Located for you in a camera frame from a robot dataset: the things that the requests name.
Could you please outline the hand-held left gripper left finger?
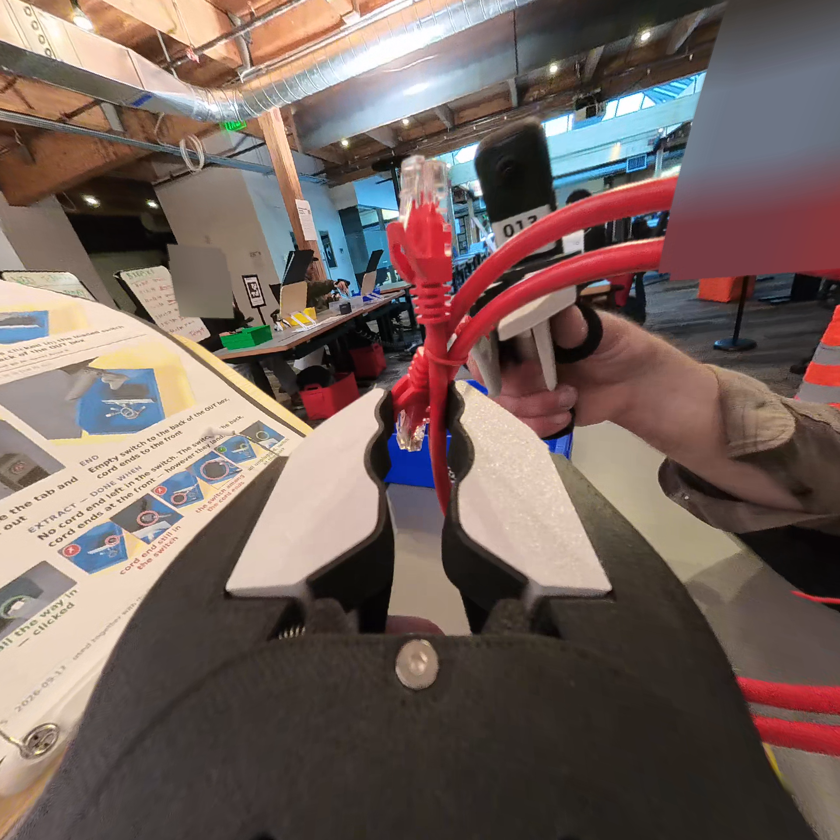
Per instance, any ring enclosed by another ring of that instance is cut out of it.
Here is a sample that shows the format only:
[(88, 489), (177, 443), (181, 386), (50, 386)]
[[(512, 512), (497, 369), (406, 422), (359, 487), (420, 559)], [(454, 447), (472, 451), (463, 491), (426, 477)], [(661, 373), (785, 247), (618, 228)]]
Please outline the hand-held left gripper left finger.
[(395, 537), (385, 478), (392, 394), (375, 387), (289, 456), (226, 583), (240, 598), (331, 599), (360, 631), (387, 623)]

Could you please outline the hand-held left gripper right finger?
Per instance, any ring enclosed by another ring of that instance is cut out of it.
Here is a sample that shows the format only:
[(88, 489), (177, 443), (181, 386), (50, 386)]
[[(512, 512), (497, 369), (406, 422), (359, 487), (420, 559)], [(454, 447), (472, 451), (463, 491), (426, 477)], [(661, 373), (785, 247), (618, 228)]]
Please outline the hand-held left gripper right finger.
[(469, 630), (516, 601), (530, 616), (554, 598), (603, 599), (613, 587), (547, 444), (472, 385), (448, 392), (451, 491), (442, 561)]

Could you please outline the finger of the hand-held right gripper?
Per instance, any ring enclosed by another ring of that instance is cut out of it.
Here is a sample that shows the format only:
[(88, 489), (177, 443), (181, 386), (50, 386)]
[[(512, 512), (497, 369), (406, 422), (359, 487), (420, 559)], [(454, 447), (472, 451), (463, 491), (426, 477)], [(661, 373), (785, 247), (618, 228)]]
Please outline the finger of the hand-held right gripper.
[(554, 357), (552, 320), (573, 306), (578, 296), (575, 287), (544, 295), (500, 320), (497, 337), (501, 348), (518, 359), (538, 361), (546, 389), (553, 392), (558, 384)]
[(499, 339), (495, 330), (477, 340), (469, 352), (468, 367), (473, 378), (480, 382), (489, 396), (501, 393), (501, 362)]

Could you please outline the person's right hand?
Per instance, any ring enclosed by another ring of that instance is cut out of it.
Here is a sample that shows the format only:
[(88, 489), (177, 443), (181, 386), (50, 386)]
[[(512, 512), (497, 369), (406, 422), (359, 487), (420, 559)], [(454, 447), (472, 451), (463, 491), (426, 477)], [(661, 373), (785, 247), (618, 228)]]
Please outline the person's right hand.
[(502, 369), (495, 401), (541, 438), (571, 422), (610, 422), (685, 467), (723, 458), (719, 382), (711, 367), (632, 322), (605, 313), (601, 323), (592, 355), (556, 365), (554, 389), (539, 362), (524, 361)]

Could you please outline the red fabric bin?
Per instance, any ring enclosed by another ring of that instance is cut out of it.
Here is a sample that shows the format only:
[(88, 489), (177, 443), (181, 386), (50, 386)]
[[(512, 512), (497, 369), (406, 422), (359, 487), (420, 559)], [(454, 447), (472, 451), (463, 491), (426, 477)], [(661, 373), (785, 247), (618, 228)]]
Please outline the red fabric bin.
[(387, 368), (384, 349), (378, 342), (351, 347), (349, 354), (357, 381), (374, 381)]
[(336, 374), (332, 384), (307, 385), (300, 390), (301, 400), (310, 421), (323, 421), (342, 411), (360, 396), (354, 372)]

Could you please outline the long work table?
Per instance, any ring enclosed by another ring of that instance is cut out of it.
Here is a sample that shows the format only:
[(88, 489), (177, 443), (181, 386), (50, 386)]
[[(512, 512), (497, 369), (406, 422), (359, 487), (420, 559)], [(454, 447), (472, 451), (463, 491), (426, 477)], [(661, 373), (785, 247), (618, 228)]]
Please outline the long work table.
[(316, 323), (310, 327), (277, 332), (271, 340), (254, 347), (222, 348), (216, 351), (215, 355), (219, 360), (231, 364), (242, 361), (251, 363), (253, 360), (264, 358), (269, 360), (282, 358), (293, 362), (318, 348), (336, 343), (356, 322), (381, 320), (385, 315), (385, 309), (394, 301), (412, 305), (406, 283), (397, 284), (392, 291), (360, 307), (352, 308), (348, 313), (331, 314), (328, 311), (322, 311), (318, 313)]

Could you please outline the whiteboard with red writing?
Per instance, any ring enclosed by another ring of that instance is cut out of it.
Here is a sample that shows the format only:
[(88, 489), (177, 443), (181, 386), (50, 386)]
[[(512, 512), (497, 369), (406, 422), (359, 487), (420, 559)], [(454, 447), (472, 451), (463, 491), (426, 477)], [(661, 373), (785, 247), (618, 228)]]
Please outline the whiteboard with red writing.
[(180, 313), (170, 271), (163, 266), (121, 270), (117, 279), (127, 293), (136, 299), (152, 322), (172, 336), (202, 342), (211, 333), (199, 318), (186, 318)]

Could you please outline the orange traffic cone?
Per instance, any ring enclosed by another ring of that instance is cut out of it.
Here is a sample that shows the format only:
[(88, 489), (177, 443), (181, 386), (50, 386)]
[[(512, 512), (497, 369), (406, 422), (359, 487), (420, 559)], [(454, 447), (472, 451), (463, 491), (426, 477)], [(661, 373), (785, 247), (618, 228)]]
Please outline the orange traffic cone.
[(839, 409), (839, 306), (805, 367), (796, 400)]

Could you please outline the whiteboard with green writing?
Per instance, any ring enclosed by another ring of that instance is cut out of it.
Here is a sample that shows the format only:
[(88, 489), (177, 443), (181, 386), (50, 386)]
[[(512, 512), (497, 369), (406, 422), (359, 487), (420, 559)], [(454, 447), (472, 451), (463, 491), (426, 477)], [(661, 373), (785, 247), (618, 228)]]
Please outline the whiteboard with green writing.
[(63, 270), (3, 270), (1, 280), (87, 301), (97, 301), (81, 280)]

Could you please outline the white corner clip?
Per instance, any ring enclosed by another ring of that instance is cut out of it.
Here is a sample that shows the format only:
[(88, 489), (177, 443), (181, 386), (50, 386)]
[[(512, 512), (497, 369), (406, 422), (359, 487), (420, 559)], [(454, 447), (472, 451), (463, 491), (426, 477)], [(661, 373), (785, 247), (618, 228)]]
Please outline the white corner clip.
[(22, 736), (1, 730), (1, 797), (27, 789), (67, 742), (70, 730), (58, 723), (43, 722)]

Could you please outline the black stanchion post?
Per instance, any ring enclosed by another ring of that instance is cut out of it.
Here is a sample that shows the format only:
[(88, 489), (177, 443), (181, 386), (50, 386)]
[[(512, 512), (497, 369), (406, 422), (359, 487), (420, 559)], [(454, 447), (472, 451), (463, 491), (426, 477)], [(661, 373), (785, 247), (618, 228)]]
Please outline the black stanchion post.
[(758, 343), (750, 338), (742, 336), (742, 323), (748, 299), (754, 291), (756, 276), (743, 276), (741, 278), (740, 293), (738, 295), (738, 306), (734, 317), (731, 335), (727, 338), (714, 342), (712, 349), (721, 353), (744, 353), (756, 350)]

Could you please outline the wooden post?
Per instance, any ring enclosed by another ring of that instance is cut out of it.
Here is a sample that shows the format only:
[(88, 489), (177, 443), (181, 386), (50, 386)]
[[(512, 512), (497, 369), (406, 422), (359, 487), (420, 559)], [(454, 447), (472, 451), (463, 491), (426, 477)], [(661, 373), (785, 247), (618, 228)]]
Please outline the wooden post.
[(309, 249), (315, 258), (313, 269), (316, 280), (325, 280), (327, 272), (320, 254), (319, 233), (314, 226), (312, 211), (300, 214), (301, 206), (308, 204), (302, 194), (297, 166), (293, 160), (281, 111), (272, 108), (258, 117), (264, 141), (278, 182), (283, 205), (287, 211), (291, 230), (301, 249)]

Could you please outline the silver ventilation duct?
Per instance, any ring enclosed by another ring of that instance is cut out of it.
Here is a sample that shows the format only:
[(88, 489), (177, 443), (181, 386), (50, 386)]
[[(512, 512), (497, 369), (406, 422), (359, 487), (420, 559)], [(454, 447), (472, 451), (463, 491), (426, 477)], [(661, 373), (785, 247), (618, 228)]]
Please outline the silver ventilation duct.
[(404, 58), (526, 2), (386, 3), (289, 57), (248, 70), (227, 87), (187, 83), (127, 46), (30, 3), (2, 2), (1, 69), (115, 106), (202, 123), (247, 121)]

